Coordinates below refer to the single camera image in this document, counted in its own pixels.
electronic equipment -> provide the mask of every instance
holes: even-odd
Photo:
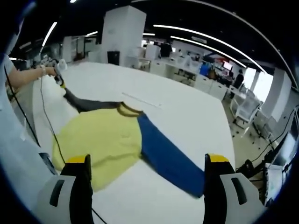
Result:
[[[266,178],[265,205],[274,201],[287,179],[292,166],[292,160],[299,145],[299,120],[297,113],[292,121],[290,131],[278,145],[278,153],[271,163],[266,163],[264,176]]]
[[[223,62],[223,67],[229,71],[231,71],[233,68],[233,66],[228,62]]]

black ceiling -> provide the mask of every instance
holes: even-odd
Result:
[[[156,33],[157,37],[167,38],[176,35],[191,39],[194,35],[172,29],[154,28],[154,24],[188,28],[221,39],[255,60],[273,63],[288,71],[276,51],[252,28],[227,13],[198,4],[195,0],[147,0],[135,3],[131,3],[130,0],[77,0],[74,4],[69,1],[52,0],[51,3],[44,0],[37,1],[38,7],[25,20],[17,45],[21,46],[28,41],[44,38],[55,21],[58,24],[48,43],[61,41],[68,35],[86,35],[101,29],[106,11],[131,5],[147,14],[145,31]],[[206,0],[206,2],[236,13],[259,29],[280,50],[295,73],[296,65],[293,58],[299,54],[296,42],[298,11],[295,5],[286,2],[281,4],[280,1],[271,1],[270,4],[262,1],[234,0]],[[242,55],[223,44],[206,40],[207,45],[237,59],[244,59]]]

dark gray sleeve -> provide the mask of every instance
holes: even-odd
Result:
[[[101,102],[95,100],[80,99],[67,88],[65,88],[65,92],[66,94],[64,95],[64,98],[70,105],[76,108],[79,113],[95,111],[98,109],[114,109],[120,105],[119,102]]]

blue sleeve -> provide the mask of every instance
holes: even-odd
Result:
[[[155,171],[183,191],[203,195],[205,175],[166,138],[146,115],[138,117],[142,134],[142,156]]]

floor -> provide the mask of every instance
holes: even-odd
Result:
[[[225,98],[222,101],[222,105],[226,113],[226,116],[228,118],[228,122],[230,124],[234,150],[235,150],[235,166],[236,168],[238,168],[241,165],[243,165],[246,160],[252,161],[256,157],[258,157],[260,153],[269,144],[269,142],[267,142],[265,139],[257,138],[257,133],[253,129],[253,126],[251,126],[250,129],[247,131],[247,133],[242,137],[244,133],[244,129],[233,124],[234,117],[229,108],[230,99]],[[258,160],[253,162],[253,165],[256,166],[260,164],[260,162],[264,158],[264,155],[266,155],[266,153],[270,149],[271,147],[268,147],[268,149],[262,154],[262,156]]]

